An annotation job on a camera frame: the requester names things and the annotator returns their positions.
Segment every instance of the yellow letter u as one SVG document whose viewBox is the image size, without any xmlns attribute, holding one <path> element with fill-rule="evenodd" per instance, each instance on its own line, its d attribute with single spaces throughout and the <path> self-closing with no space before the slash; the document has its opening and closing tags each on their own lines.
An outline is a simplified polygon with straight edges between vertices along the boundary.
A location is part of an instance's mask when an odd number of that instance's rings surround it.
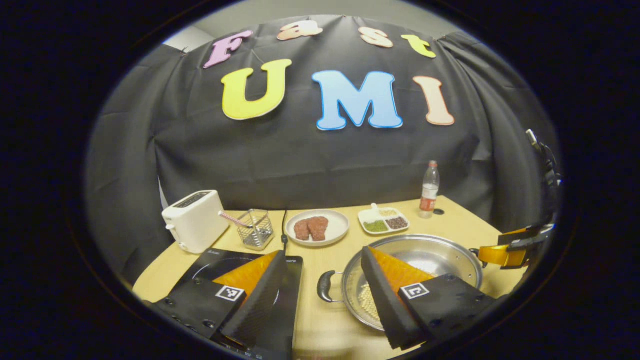
<svg viewBox="0 0 640 360">
<path fill-rule="evenodd" d="M 281 59 L 262 65 L 261 69 L 267 72 L 267 92 L 255 101 L 247 101 L 244 96 L 246 80 L 253 74 L 253 69 L 240 69 L 225 75 L 221 80 L 225 85 L 222 111 L 234 120 L 251 119 L 273 111 L 284 98 L 285 69 L 291 63 L 289 59 Z"/>
</svg>

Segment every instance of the power cord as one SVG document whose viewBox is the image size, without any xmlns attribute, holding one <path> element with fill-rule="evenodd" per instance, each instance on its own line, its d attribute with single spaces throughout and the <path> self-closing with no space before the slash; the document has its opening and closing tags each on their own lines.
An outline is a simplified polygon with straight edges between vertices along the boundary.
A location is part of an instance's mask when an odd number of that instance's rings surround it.
<svg viewBox="0 0 640 360">
<path fill-rule="evenodd" d="M 282 243 L 284 245 L 284 253 L 285 255 L 287 254 L 287 242 L 289 242 L 289 237 L 287 236 L 287 233 L 285 233 L 284 231 L 284 224 L 285 224 L 285 220 L 287 220 L 287 210 L 284 211 L 284 216 L 282 217 Z"/>
</svg>

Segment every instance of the meat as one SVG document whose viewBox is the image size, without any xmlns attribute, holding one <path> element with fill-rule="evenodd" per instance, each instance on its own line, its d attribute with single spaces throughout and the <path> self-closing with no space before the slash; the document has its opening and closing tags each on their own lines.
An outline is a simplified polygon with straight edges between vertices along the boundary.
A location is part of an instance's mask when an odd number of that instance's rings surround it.
<svg viewBox="0 0 640 360">
<path fill-rule="evenodd" d="M 312 217 L 308 220 L 307 226 L 314 241 L 324 241 L 326 239 L 324 232 L 329 226 L 329 220 L 326 217 Z"/>
<path fill-rule="evenodd" d="M 293 231 L 296 232 L 296 239 L 309 240 L 311 235 L 313 241 L 323 241 L 326 239 L 324 233 L 329 226 L 329 219 L 326 217 L 312 217 L 296 222 Z"/>
<path fill-rule="evenodd" d="M 307 226 L 308 219 L 300 220 L 293 226 L 293 231 L 296 232 L 296 239 L 309 240 L 309 228 Z"/>
</svg>

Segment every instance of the toaster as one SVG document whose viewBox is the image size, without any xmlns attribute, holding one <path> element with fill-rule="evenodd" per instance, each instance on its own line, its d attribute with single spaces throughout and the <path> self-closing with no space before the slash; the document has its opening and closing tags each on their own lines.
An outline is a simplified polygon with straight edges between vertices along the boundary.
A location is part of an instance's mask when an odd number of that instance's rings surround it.
<svg viewBox="0 0 640 360">
<path fill-rule="evenodd" d="M 192 193 L 164 209 L 162 217 L 180 249 L 193 254 L 207 250 L 229 227 L 216 190 Z"/>
</svg>

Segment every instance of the plastic bottle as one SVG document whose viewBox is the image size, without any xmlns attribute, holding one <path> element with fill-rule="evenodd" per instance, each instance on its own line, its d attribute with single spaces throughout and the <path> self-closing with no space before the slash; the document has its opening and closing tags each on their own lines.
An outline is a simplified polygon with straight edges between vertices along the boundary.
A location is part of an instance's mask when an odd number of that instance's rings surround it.
<svg viewBox="0 0 640 360">
<path fill-rule="evenodd" d="M 436 196 L 438 196 L 438 189 L 440 188 L 440 173 L 438 172 L 438 162 L 435 160 L 429 161 L 429 168 L 427 173 L 424 174 L 424 180 L 422 182 L 422 198 L 420 199 L 420 213 L 421 218 L 430 218 L 433 216 L 433 209 L 436 207 Z"/>
</svg>

